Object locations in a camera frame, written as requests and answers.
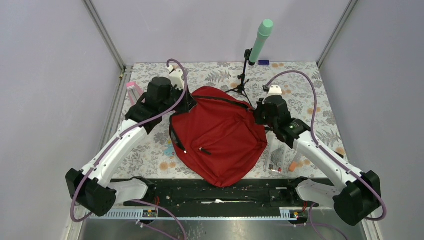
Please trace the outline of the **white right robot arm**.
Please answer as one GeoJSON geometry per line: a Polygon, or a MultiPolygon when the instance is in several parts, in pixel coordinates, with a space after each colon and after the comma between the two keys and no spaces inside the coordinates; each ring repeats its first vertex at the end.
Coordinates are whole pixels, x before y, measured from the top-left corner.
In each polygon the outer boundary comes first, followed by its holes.
{"type": "Polygon", "coordinates": [[[350,226],[369,220],[378,208],[382,208],[382,215],[376,220],[385,218],[387,207],[381,197],[379,176],[371,170],[363,172],[332,153],[310,126],[291,117],[280,95],[260,98],[254,117],[257,124],[270,127],[279,141],[309,159],[332,182],[329,186],[307,178],[296,180],[295,187],[286,193],[291,205],[299,206],[307,201],[332,208],[350,226]]]}

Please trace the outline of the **red student backpack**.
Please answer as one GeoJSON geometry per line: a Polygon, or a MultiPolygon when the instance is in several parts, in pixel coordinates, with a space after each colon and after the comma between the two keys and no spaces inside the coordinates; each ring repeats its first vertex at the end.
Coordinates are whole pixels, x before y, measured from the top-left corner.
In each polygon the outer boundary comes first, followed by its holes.
{"type": "Polygon", "coordinates": [[[247,102],[220,89],[204,86],[192,96],[196,106],[169,118],[175,154],[209,184],[229,187],[257,164],[268,145],[265,128],[247,102]]]}

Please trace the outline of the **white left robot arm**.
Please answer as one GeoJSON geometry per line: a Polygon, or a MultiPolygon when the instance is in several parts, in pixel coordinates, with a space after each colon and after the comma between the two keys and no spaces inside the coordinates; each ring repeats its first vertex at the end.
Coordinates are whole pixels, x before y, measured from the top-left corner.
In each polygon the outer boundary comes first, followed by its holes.
{"type": "Polygon", "coordinates": [[[132,105],[112,139],[80,170],[70,169],[65,180],[72,199],[70,215],[77,222],[74,210],[79,204],[91,214],[103,216],[116,204],[138,200],[148,206],[155,192],[141,179],[112,182],[113,175],[127,155],[146,138],[172,111],[193,107],[188,99],[187,77],[154,77],[147,90],[132,105]]]}

